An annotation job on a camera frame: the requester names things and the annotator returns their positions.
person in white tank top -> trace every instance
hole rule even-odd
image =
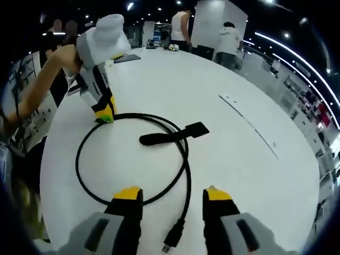
[[[190,8],[183,6],[182,11],[177,12],[171,21],[171,44],[177,44],[180,50],[189,51],[191,46],[190,37],[188,34],[188,25],[190,18]]]

robotic arm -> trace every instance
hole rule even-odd
[[[131,48],[123,24],[120,14],[105,16],[76,41],[83,66],[75,79],[81,88],[81,98],[95,112],[97,122],[112,122],[117,112],[105,61],[119,58]]]

white cloth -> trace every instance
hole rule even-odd
[[[176,41],[185,41],[185,37],[182,32],[182,16],[186,15],[186,12],[177,12],[171,21],[172,31],[171,31],[171,40]]]
[[[240,45],[241,36],[239,32],[232,27],[224,28],[219,34],[219,44],[216,53],[225,52],[236,55],[237,48]]]

gray pants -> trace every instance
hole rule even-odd
[[[215,56],[215,62],[221,66],[224,66],[232,71],[235,70],[237,57],[236,55],[225,53],[225,52],[218,52]]]

white table surface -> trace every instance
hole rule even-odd
[[[189,138],[192,196],[182,239],[172,254],[206,254],[202,191],[225,190],[241,212],[271,229],[286,250],[301,250],[315,216],[318,163],[306,139],[267,95],[246,79],[204,58],[185,52],[136,49],[141,60],[106,65],[118,113],[155,114],[184,128],[202,121],[208,135]],[[251,119],[254,129],[218,95]],[[71,230],[105,206],[88,196],[75,174],[80,142],[96,125],[79,94],[65,97],[53,120],[41,163],[42,211],[54,249],[68,242]],[[176,175],[182,158],[174,144],[144,147],[139,136],[160,130],[141,120],[102,126],[85,144],[80,174],[87,187],[110,200],[138,185],[148,199]],[[182,212],[185,176],[159,201],[145,206],[138,254],[160,254],[168,230]]]

